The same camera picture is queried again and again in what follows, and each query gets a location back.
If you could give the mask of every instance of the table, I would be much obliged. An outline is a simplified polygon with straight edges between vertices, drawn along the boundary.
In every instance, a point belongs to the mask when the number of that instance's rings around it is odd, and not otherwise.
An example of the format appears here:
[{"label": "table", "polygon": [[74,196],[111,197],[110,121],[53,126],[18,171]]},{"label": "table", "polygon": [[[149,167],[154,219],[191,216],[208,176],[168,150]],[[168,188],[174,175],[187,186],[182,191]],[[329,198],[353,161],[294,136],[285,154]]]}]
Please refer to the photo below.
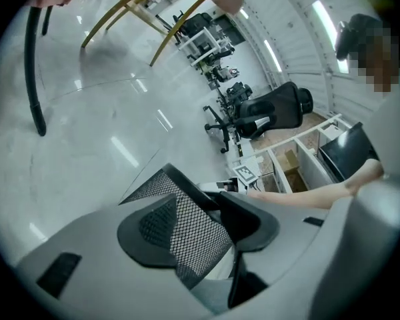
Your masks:
[{"label": "table", "polygon": [[221,46],[218,44],[216,39],[212,36],[212,34],[209,32],[209,30],[206,27],[204,27],[200,32],[198,32],[198,34],[196,34],[194,37],[191,37],[184,44],[182,44],[180,47],[178,47],[178,50],[182,50],[184,47],[188,46],[188,44],[191,44],[192,42],[194,42],[194,40],[196,40],[198,37],[200,37],[202,35],[205,35],[212,42],[213,47],[210,50],[208,50],[208,52],[204,53],[202,56],[200,56],[194,62],[192,62],[191,63],[192,67],[194,65],[196,65],[198,62],[202,61],[207,56],[214,53],[215,51],[219,51],[221,49]]}]

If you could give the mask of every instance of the white floor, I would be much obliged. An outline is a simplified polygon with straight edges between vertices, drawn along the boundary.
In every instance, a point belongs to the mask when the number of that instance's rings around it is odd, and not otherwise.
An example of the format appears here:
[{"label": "white floor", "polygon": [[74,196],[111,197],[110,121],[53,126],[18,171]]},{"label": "white floor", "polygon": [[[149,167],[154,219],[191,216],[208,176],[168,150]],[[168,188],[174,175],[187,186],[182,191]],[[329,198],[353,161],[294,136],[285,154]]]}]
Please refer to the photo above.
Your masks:
[{"label": "white floor", "polygon": [[127,14],[85,50],[85,32],[118,0],[54,7],[37,40],[38,136],[23,67],[28,8],[0,48],[0,248],[10,265],[86,213],[113,207],[170,162],[195,183],[228,178],[222,142],[203,126],[216,93],[174,42]]}]

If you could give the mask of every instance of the ceiling light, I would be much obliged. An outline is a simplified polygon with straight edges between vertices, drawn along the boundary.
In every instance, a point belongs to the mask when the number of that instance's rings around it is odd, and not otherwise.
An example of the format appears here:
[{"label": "ceiling light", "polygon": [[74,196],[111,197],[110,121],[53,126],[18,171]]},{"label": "ceiling light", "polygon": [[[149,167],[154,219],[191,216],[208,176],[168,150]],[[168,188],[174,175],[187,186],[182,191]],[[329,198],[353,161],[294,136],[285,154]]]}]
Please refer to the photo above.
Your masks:
[{"label": "ceiling light", "polygon": [[126,149],[126,147],[120,142],[118,138],[113,136],[111,138],[111,142],[114,144],[114,146],[119,150],[119,152],[134,166],[134,168],[139,166],[139,162],[133,157],[132,154]]},{"label": "ceiling light", "polygon": [[242,14],[242,16],[244,16],[244,18],[248,19],[249,15],[245,12],[244,9],[240,9],[240,13]]},{"label": "ceiling light", "polygon": [[269,46],[268,41],[267,41],[267,40],[264,40],[264,44],[265,44],[265,46],[267,47],[268,51],[270,52],[270,55],[272,56],[272,58],[273,58],[273,60],[274,60],[274,64],[275,64],[275,66],[277,67],[277,70],[278,70],[279,72],[281,72],[280,64],[279,64],[279,62],[277,61],[277,57],[275,56],[275,54],[274,54],[274,52],[273,52],[271,46]]},{"label": "ceiling light", "polygon": [[[317,0],[316,2],[313,3],[313,8],[314,11],[317,13],[317,15],[320,18],[321,23],[323,24],[327,36],[329,37],[333,50],[335,50],[335,44],[336,44],[336,38],[337,38],[337,31],[336,27],[334,26],[332,19],[328,12],[326,11],[326,8],[323,6],[320,0]],[[338,67],[340,72],[342,73],[348,73],[348,62],[347,60],[344,61],[337,61],[338,62]]]},{"label": "ceiling light", "polygon": [[40,239],[40,241],[46,242],[48,240],[48,238],[33,223],[29,224],[29,229],[38,239]]},{"label": "ceiling light", "polygon": [[171,123],[169,122],[169,120],[166,118],[166,116],[165,116],[165,114],[163,114],[162,112],[161,112],[161,110],[159,109],[159,110],[157,110],[158,112],[159,112],[159,114],[162,116],[162,118],[163,118],[163,120],[165,120],[165,122],[167,123],[167,125],[172,129],[173,128],[173,126],[171,125]]},{"label": "ceiling light", "polygon": [[148,91],[148,89],[144,86],[144,84],[140,80],[137,79],[136,82],[139,84],[144,93]]},{"label": "ceiling light", "polygon": [[80,90],[80,89],[81,89],[81,81],[80,81],[80,79],[74,81],[74,84],[75,84],[77,90]]},{"label": "ceiling light", "polygon": [[158,120],[158,122],[160,122],[160,124],[163,126],[163,128],[166,129],[166,132],[169,132],[167,130],[166,126],[163,124],[163,122],[161,122],[160,119],[157,116],[155,118]]}]

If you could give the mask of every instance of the person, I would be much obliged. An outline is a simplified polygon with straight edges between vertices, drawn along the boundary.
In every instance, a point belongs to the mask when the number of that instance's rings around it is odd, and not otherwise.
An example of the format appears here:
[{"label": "person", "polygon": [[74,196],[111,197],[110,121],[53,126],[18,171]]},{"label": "person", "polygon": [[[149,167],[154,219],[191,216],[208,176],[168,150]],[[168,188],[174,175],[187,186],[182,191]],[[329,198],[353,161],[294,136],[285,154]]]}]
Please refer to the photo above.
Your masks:
[{"label": "person", "polygon": [[[366,83],[371,84],[376,93],[386,96],[392,86],[398,84],[400,58],[397,37],[382,21],[356,14],[349,23],[340,22],[335,50],[338,60],[349,58],[350,74],[366,77]],[[250,189],[247,195],[270,203],[330,209],[339,198],[355,196],[360,187],[383,174],[382,164],[376,159],[368,159],[342,183],[292,194]]]},{"label": "person", "polygon": [[357,172],[342,183],[334,183],[318,189],[290,194],[250,189],[247,195],[269,203],[330,209],[332,204],[339,198],[354,197],[360,187],[379,179],[383,174],[381,163],[376,159],[368,159]]}]

